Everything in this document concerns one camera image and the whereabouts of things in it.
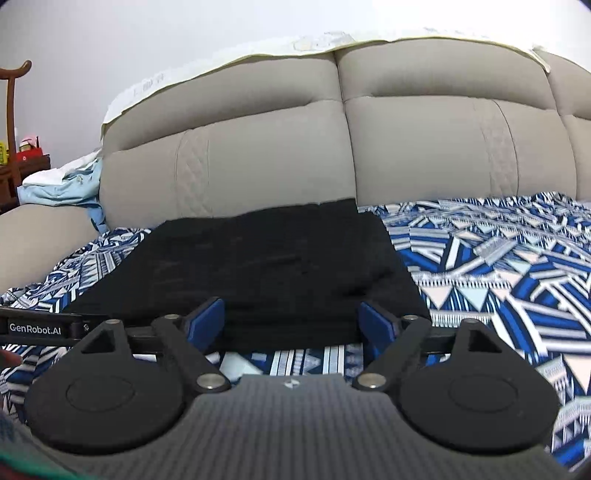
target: sofa cushion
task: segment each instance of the sofa cushion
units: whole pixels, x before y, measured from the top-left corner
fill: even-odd
[[[579,200],[591,199],[591,73],[570,60],[538,51],[551,67],[548,79],[569,133],[577,168]]]
[[[105,135],[111,227],[355,197],[332,54],[249,60],[177,85]]]
[[[336,53],[360,205],[559,190],[573,153],[544,69],[505,47],[421,39]]]

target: sofa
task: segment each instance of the sofa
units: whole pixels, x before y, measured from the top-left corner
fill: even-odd
[[[549,74],[505,47],[426,38],[255,57],[170,87],[105,132],[108,225],[346,197],[591,199],[591,74],[538,55]],[[0,216],[0,291],[97,235],[78,207]]]

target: blue and white patterned blanket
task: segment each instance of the blue and white patterned blanket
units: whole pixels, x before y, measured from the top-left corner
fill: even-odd
[[[547,449],[576,467],[591,453],[591,210],[557,193],[362,210],[384,221],[435,325],[480,319],[554,385],[562,408]],[[58,312],[115,268],[147,233],[120,229],[104,235],[61,262],[44,284],[13,290],[4,303]],[[27,385],[65,350],[11,349],[26,353],[25,365],[5,371],[0,388],[8,391],[5,410],[22,418]],[[362,368],[355,345],[235,355],[226,357],[237,375],[339,371],[351,378]]]

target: black towel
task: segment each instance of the black towel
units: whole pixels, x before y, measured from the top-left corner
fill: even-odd
[[[429,318],[382,221],[353,199],[165,222],[64,311],[147,325],[211,296],[226,302],[221,350],[359,342],[365,299]]]

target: white paper sheet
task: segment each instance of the white paper sheet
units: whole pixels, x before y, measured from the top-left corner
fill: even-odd
[[[198,59],[175,69],[158,72],[150,78],[132,85],[121,92],[109,105],[103,120],[101,137],[104,134],[106,127],[117,117],[160,90],[171,85],[187,82],[205,73],[212,72],[223,66],[230,65],[248,57],[300,57],[306,55],[318,55],[320,53],[362,43],[373,41],[394,42],[411,38],[455,38],[458,40],[497,44],[531,57],[542,65],[547,73],[550,72],[550,66],[533,51],[533,45],[523,44],[523,40],[500,37],[489,38],[475,33],[464,33],[436,28],[415,28],[390,31],[373,30],[355,33],[334,31],[326,32],[321,35],[270,38],[268,40],[245,43],[236,47],[219,50],[208,59]]]

